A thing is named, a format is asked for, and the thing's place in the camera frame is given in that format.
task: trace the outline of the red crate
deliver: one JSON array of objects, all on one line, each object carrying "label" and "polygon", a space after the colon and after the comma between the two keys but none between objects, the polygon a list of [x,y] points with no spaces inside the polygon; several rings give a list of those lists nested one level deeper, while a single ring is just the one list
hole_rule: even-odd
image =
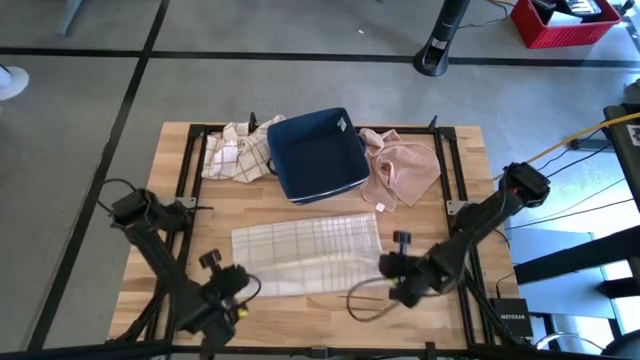
[{"label": "red crate", "polygon": [[592,45],[620,22],[620,14],[607,0],[595,0],[602,9],[601,21],[570,26],[546,26],[531,0],[518,0],[511,19],[529,49]]}]

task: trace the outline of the cloth pile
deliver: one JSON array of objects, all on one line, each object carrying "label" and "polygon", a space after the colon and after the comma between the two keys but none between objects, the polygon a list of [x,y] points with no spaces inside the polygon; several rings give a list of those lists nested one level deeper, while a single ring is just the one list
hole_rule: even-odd
[{"label": "cloth pile", "polygon": [[249,123],[229,123],[222,133],[207,136],[207,149],[202,177],[232,179],[249,183],[269,174],[267,162],[271,158],[267,144],[267,129],[285,120],[282,115],[260,125],[249,135]]},{"label": "cloth pile", "polygon": [[371,167],[362,197],[380,211],[393,212],[398,199],[413,206],[440,176],[438,158],[424,144],[402,141],[395,130],[380,135],[362,129],[360,137],[367,144]]}]

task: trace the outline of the concrete floor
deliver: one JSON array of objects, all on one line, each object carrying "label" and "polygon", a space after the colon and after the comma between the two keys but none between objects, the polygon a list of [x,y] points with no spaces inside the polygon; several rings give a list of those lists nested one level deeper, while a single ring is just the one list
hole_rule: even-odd
[{"label": "concrete floor", "polygon": [[[0,47],[141,50],[159,3],[86,0],[63,39],[54,35],[63,1],[0,0]],[[155,49],[412,55],[441,3],[174,0]],[[463,23],[499,16],[500,9],[473,0]],[[623,24],[593,47],[532,51],[510,19],[461,30],[451,55],[640,60]],[[21,66],[32,79],[25,93],[2,103],[0,114],[0,226],[7,235],[0,241],[0,351],[11,351],[28,339],[136,60],[0,55],[0,63]],[[267,119],[334,106],[346,107],[360,123],[426,124],[437,114],[443,125],[480,125],[498,173],[601,121],[602,108],[621,102],[625,86],[638,76],[637,70],[611,68],[451,66],[445,76],[427,78],[406,64],[153,59],[109,177],[145,184],[165,121],[246,121],[251,111]],[[555,168],[581,155],[568,154]],[[554,177],[547,204],[523,211],[512,224],[562,210],[621,177],[613,155],[596,156]],[[622,184],[576,210],[628,196]],[[640,221],[626,205],[542,227],[614,231],[602,219],[615,216],[618,228]],[[128,250],[97,211],[48,347],[104,340]]]}]

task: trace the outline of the wooden tabletop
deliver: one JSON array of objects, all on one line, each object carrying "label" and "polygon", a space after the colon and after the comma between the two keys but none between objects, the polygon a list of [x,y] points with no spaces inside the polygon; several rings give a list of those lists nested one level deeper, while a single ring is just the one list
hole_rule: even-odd
[{"label": "wooden tabletop", "polygon": [[[176,184],[189,123],[165,123],[149,178],[148,188],[160,197],[175,194]],[[458,146],[471,200],[483,200],[493,193],[489,164],[479,127],[456,127]],[[421,142],[433,148],[432,135],[401,135],[403,140]],[[191,174],[187,191],[195,176],[195,162],[199,145],[192,156]],[[452,193],[455,177],[448,146],[445,157]],[[212,211],[198,211],[195,220],[187,275],[204,283],[209,274],[202,270],[198,257],[218,248],[223,262],[232,262],[231,231],[233,229],[265,225],[283,221],[313,219],[349,214],[375,212],[374,206],[362,200],[360,190],[296,206],[284,196],[278,179],[268,175],[250,184],[227,180],[203,180],[198,205],[213,206]],[[397,250],[392,241],[394,230],[412,233],[409,253],[421,255],[436,243],[447,239],[442,188],[436,181],[422,198],[409,208],[399,203],[393,213],[376,213],[382,248],[385,252]],[[513,272],[507,244],[495,232],[478,247],[488,296],[495,296],[498,279]],[[153,294],[155,277],[135,247],[127,262],[122,289],[118,297],[109,337],[124,332],[140,314]],[[358,293],[370,300],[354,300],[353,305],[363,308],[382,308],[388,304],[388,285],[367,288]],[[517,297],[514,277],[500,283],[504,297]],[[229,346],[311,347],[337,348],[424,348],[432,341],[439,349],[466,348],[458,293],[421,301],[415,308],[399,307],[390,314],[371,323],[359,323],[345,310],[346,292],[318,295],[256,298],[249,304],[250,315],[237,324],[237,335]],[[477,306],[470,300],[474,332],[482,341]],[[159,331],[164,329],[161,320]],[[175,343],[199,345],[200,335],[178,332]]]}]

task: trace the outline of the white checkered towel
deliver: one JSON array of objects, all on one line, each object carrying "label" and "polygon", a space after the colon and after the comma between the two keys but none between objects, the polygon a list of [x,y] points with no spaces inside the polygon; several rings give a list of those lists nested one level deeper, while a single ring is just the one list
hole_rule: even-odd
[{"label": "white checkered towel", "polygon": [[207,136],[202,177],[248,183],[268,174],[267,162],[271,153],[267,144],[267,128],[284,119],[278,115],[258,126],[251,135],[246,122],[229,123],[222,134]]}]

